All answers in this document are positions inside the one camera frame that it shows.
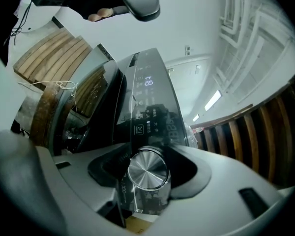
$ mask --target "fluorescent light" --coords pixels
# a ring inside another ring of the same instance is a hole
[[[220,90],[216,91],[211,100],[209,100],[205,105],[205,110],[208,111],[218,101],[218,99],[221,98],[221,96]]]
[[[193,122],[195,122],[197,119],[199,119],[199,115],[196,115],[196,116],[193,118]]]
[[[198,74],[198,73],[199,73],[200,68],[201,68],[201,65],[196,65],[196,71],[195,71],[195,74]]]

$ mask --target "wooden slat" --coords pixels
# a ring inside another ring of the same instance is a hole
[[[53,67],[53,65],[60,59],[71,47],[73,47],[76,43],[78,43],[82,37],[77,37],[72,39],[67,44],[65,44],[61,49],[57,50],[54,54],[51,55],[49,59],[45,59],[41,64],[37,67],[39,70],[38,73],[34,76],[36,81],[43,81],[43,78],[47,74],[47,72]]]
[[[35,80],[35,77],[39,74],[39,73],[44,73],[44,75],[47,73],[45,69],[46,64],[50,61],[50,59],[52,59],[52,57],[55,55],[56,52],[58,52],[60,49],[62,49],[64,46],[66,46],[70,41],[73,40],[72,38],[69,38],[68,40],[66,40],[65,42],[63,42],[61,45],[59,45],[58,47],[56,47],[55,49],[53,49],[47,56],[46,58],[43,59],[43,61],[35,68],[35,70],[32,72],[32,74],[29,77],[29,81],[35,82],[38,80]]]
[[[98,84],[100,78],[105,73],[105,70],[103,67],[99,68],[90,78],[86,81],[85,87],[83,90],[79,91],[78,96],[76,97],[77,101],[77,107],[80,110],[81,114],[84,114],[84,108],[87,107],[85,104],[87,104],[88,99],[91,97],[91,92],[93,91],[93,88]]]
[[[82,39],[73,47],[71,47],[65,54],[63,54],[61,58],[59,58],[56,63],[49,69],[42,81],[51,81],[57,71],[62,67],[62,65],[84,44],[85,41]]]
[[[232,137],[233,137],[236,160],[243,162],[241,139],[240,139],[237,123],[236,121],[233,120],[229,122],[229,125],[231,129]]]
[[[258,150],[258,139],[257,139],[256,129],[250,114],[246,114],[244,116],[244,120],[246,122],[248,134],[249,134],[249,140],[250,140],[252,169],[258,173],[259,172],[259,150]]]
[[[62,37],[66,36],[69,34],[68,31],[63,31],[57,36],[53,37],[52,39],[48,40],[45,44],[43,44],[41,47],[39,47],[34,53],[32,53],[28,59],[20,66],[18,69],[19,73],[25,73],[28,67],[33,63],[33,61],[38,58],[39,55],[42,54],[45,50],[47,50],[53,43],[61,39]]]
[[[91,75],[89,75],[88,78],[86,78],[84,81],[82,81],[78,85],[77,93],[76,93],[76,96],[75,96],[75,99],[76,99],[77,102],[79,102],[80,99],[83,97],[83,95],[85,94],[85,91],[90,86],[92,81],[95,80],[96,77],[99,76],[100,71],[101,71],[101,68],[98,68],[96,71],[93,71],[93,73]]]
[[[203,142],[202,142],[200,133],[195,133],[195,137],[196,137],[197,142],[198,142],[198,149],[204,150]]]
[[[75,105],[74,98],[73,97],[68,98],[57,119],[57,124],[56,124],[55,132],[54,132],[54,140],[52,144],[54,156],[61,155],[62,146],[63,146],[63,143],[62,143],[63,130],[65,127],[67,117],[70,113],[70,110],[72,108],[75,109],[74,105]]]
[[[93,114],[95,108],[97,107],[97,104],[99,103],[99,101],[101,100],[102,96],[103,96],[103,92],[105,91],[107,82],[105,80],[105,78],[102,76],[101,80],[98,82],[98,84],[96,85],[97,90],[95,92],[91,92],[89,94],[89,102],[86,105],[86,108],[84,107],[84,115],[86,117],[91,117],[91,115]]]
[[[39,66],[39,64],[55,49],[57,50],[57,47],[62,46],[63,43],[65,43],[68,40],[73,39],[73,36],[70,34],[66,34],[59,40],[57,40],[55,43],[53,43],[50,47],[48,47],[44,52],[42,52],[33,62],[29,65],[27,70],[24,73],[24,76],[29,78],[34,70]]]
[[[80,56],[70,65],[66,73],[62,76],[60,80],[62,81],[69,81],[75,70],[79,67],[79,65],[82,63],[82,61],[89,55],[89,53],[92,51],[92,48],[89,46],[84,50]]]
[[[215,153],[215,148],[214,148],[213,139],[212,139],[210,130],[209,129],[205,129],[204,130],[204,133],[205,133],[205,137],[206,137],[207,150],[209,152]]]
[[[21,65],[31,56],[39,47],[41,47],[43,44],[45,44],[47,41],[52,39],[53,37],[57,36],[58,34],[62,33],[65,30],[65,28],[59,29],[51,34],[49,34],[47,37],[40,40],[38,43],[36,43],[33,47],[31,47],[26,53],[23,54],[22,57],[19,58],[19,60],[13,65],[14,70],[19,70]]]
[[[225,134],[224,134],[222,126],[220,125],[216,126],[215,131],[217,134],[217,140],[220,146],[221,155],[228,156],[227,143],[226,143]]]
[[[280,96],[276,97],[276,102],[279,105],[281,115],[283,118],[284,128],[285,128],[285,134],[286,134],[286,165],[287,165],[287,176],[290,171],[290,167],[292,165],[293,160],[293,138],[292,138],[292,131],[291,131],[291,125],[290,120],[284,105],[284,102]],[[287,176],[285,177],[284,181],[285,184],[287,184]]]
[[[41,96],[30,128],[29,138],[35,146],[48,146],[48,135],[62,91],[55,83],[49,83]]]
[[[69,67],[72,65],[72,63],[84,52],[89,45],[87,43],[83,44],[79,49],[77,49],[59,68],[59,70],[56,72],[56,74],[53,76],[52,81],[59,81],[63,75],[67,72]]]
[[[258,111],[260,112],[263,119],[265,135],[267,140],[267,147],[268,147],[269,172],[268,172],[267,179],[270,182],[273,182],[274,174],[275,174],[275,143],[274,143],[274,134],[273,134],[272,124],[269,117],[269,113],[265,106],[261,106],[258,109]]]

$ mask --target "digital display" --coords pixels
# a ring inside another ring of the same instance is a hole
[[[152,76],[148,76],[146,77],[146,82],[144,83],[144,86],[151,86],[153,85],[153,80],[152,79]]]
[[[166,118],[166,129],[168,131],[168,137],[175,143],[179,144],[179,133],[174,121],[171,119],[170,115]]]

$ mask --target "finger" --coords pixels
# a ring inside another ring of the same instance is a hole
[[[97,15],[97,14],[90,14],[90,15],[88,16],[88,20],[89,20],[89,21],[92,21],[92,22],[98,21],[98,20],[100,20],[101,18],[102,18],[102,17],[99,16],[99,15]]]
[[[108,17],[110,17],[113,13],[114,13],[113,9],[106,9],[106,8],[99,9],[98,12],[97,12],[97,14],[98,14],[100,17],[103,17],[103,18],[108,18]]]

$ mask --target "string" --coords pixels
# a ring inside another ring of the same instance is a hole
[[[78,83],[74,83],[73,81],[39,81],[39,82],[35,82],[35,83],[18,82],[18,84],[21,84],[21,85],[36,85],[36,84],[39,84],[39,83],[50,83],[50,82],[51,83],[56,83],[56,85],[59,86],[63,90],[71,90],[71,96],[74,98],[75,110],[76,110],[76,112],[78,112],[77,102],[75,100],[75,95],[77,93]],[[67,88],[67,87],[63,86],[63,83],[72,83],[73,86]]]

